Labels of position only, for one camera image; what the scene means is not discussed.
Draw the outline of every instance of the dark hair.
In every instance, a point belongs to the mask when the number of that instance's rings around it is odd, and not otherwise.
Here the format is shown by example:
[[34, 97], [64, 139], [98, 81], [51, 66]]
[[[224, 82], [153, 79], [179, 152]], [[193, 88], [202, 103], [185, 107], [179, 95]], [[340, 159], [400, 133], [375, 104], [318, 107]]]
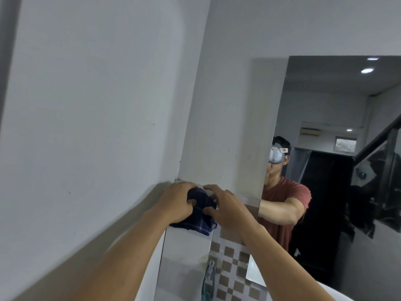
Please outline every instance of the dark hair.
[[274, 136], [273, 137], [272, 145], [274, 145], [274, 144], [279, 144], [283, 148], [288, 148], [288, 152], [289, 152], [289, 148], [291, 147], [291, 144], [289, 143], [289, 141], [286, 140], [284, 137], [281, 137], [281, 136]]

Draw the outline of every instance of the dark blue cloth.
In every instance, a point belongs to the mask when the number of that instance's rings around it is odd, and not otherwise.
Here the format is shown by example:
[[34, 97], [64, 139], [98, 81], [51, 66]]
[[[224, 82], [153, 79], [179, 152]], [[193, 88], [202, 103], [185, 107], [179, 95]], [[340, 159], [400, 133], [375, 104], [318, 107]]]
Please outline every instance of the dark blue cloth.
[[209, 236], [213, 229], [217, 227], [217, 224], [211, 216], [203, 214], [202, 210], [203, 208], [210, 206], [216, 209], [216, 203], [210, 197], [208, 197], [205, 190], [202, 188], [191, 189], [188, 191], [187, 200], [188, 199], [195, 199], [197, 202], [192, 214], [185, 220], [179, 223], [170, 224], [170, 226], [175, 228], [184, 228], [187, 230], [195, 230], [206, 236]]

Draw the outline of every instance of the ceiling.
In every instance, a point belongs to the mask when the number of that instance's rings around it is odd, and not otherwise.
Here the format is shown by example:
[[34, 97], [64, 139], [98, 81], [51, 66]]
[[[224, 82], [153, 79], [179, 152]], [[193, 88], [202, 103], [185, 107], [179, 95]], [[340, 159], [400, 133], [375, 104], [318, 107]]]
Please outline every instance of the ceiling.
[[[377, 95], [401, 83], [401, 56], [291, 56], [284, 90]], [[372, 67], [374, 71], [360, 71]]]

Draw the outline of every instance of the vr headset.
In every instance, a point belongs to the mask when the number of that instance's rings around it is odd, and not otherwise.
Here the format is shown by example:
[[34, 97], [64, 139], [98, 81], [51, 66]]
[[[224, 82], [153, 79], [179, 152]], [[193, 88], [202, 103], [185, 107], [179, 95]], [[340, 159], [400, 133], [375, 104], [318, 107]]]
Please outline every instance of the vr headset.
[[270, 148], [269, 163], [274, 165], [281, 164], [284, 161], [286, 153], [288, 153], [288, 148], [283, 148], [280, 144], [275, 143]]

